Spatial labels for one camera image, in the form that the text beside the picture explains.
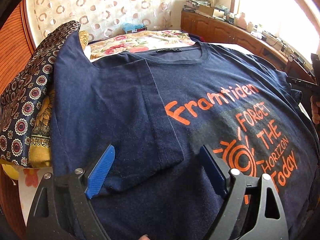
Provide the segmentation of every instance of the box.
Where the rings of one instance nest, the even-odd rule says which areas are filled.
[[[213,16],[213,17],[222,18],[224,15],[224,10],[215,8],[215,7],[209,7],[207,5],[202,5],[202,4],[200,4],[198,11],[210,17]]]
[[[212,17],[213,11],[214,11],[214,7],[209,7],[207,5],[200,4],[200,6],[198,8],[198,11],[200,11],[200,12],[206,14],[206,15],[209,15],[210,17]]]

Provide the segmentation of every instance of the window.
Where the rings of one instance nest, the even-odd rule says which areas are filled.
[[[305,2],[320,17],[312,0]],[[239,0],[238,12],[244,12],[248,22],[262,24],[264,30],[283,39],[309,63],[310,54],[318,52],[319,34],[295,0]]]

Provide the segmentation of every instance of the cardboard box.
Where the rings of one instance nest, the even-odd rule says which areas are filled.
[[[213,11],[214,11],[214,7],[210,7],[210,6],[207,6],[207,5],[200,4],[198,11],[200,11],[200,12],[206,14],[206,15],[209,15],[210,17],[212,17]]]

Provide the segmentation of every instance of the human hand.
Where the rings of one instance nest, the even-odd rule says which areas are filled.
[[[311,101],[312,121],[315,124],[319,124],[319,122],[320,122],[320,115],[319,115],[320,101],[316,101],[316,97],[314,97],[314,96],[312,96],[310,98],[310,101]]]
[[[143,235],[139,238],[139,240],[150,240],[148,235]]]

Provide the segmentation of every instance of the wooden wall panel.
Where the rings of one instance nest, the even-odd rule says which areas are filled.
[[[0,205],[11,229],[21,240],[24,240],[26,225],[20,205],[18,181],[15,182],[16,186],[13,185],[12,180],[4,173],[0,165]]]
[[[0,94],[31,57],[20,6],[21,3],[0,30]]]

